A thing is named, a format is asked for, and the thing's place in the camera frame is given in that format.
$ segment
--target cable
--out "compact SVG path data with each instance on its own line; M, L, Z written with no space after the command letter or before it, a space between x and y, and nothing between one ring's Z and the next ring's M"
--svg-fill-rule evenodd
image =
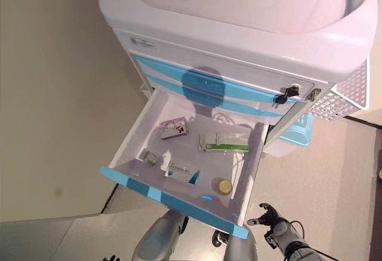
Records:
M330 256L330 255L327 255L327 254L325 254L325 253L323 253L323 252L321 252L321 251L318 251L317 249L314 249L314 248L311 248L311 249L313 249L315 252L317 252L318 254L321 254L321 255L324 255L325 257L327 257L327 258L330 258L330 259L332 259L332 260L334 260L334 261L339 261L338 259L336 259L336 258L334 258L334 257L332 257L332 256Z
M299 222L298 220L293 220L290 222L290 224L293 226L293 223L298 223L300 226L301 226L301 229L303 230L303 239L305 239L305 229L304 229L304 226L301 222Z

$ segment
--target keyhole lock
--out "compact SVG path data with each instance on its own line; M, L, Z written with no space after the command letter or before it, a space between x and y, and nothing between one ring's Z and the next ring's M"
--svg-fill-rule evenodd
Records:
M300 89L300 86L293 85L290 86L285 90L285 94L280 95L276 98L275 103L276 104L285 104L290 97L299 96L300 93L298 92Z

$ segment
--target small jar lid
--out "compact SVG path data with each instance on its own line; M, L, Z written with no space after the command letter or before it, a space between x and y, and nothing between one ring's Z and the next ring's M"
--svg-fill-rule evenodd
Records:
M219 183L217 185L217 191L221 195L228 195L228 194L230 194L231 191L232 191L232 183L230 183L226 179L222 179L221 181L219 181Z

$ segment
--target blue drawer handle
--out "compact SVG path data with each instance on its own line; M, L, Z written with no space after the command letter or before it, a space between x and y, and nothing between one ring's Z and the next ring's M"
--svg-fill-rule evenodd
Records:
M225 95L241 100L250 100L263 103L274 103L277 98L274 94L235 84L212 76L203 75L192 70L183 69L137 55L134 55L134 57L151 69L176 81L180 81L187 87L194 88L199 91L204 91L217 96ZM295 103L295 101L289 99L287 103Z
M249 106L245 106L242 104L238 104L235 102L224 100L222 97L209 96L202 92L194 91L189 88L185 88L179 85L175 85L173 83L158 79L157 77L146 75L153 82L177 93L182 96L185 96L189 100L193 100L195 102L210 106L212 108L222 108L225 110L231 110L239 113L246 113L249 115L255 116L282 116L280 113L272 113L267 112L265 110L258 110Z

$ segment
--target pink medicine box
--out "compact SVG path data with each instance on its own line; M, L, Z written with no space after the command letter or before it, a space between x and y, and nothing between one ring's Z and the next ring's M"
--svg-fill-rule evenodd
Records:
M188 134L186 118L169 119L159 124L161 139L167 140L173 137L185 136Z

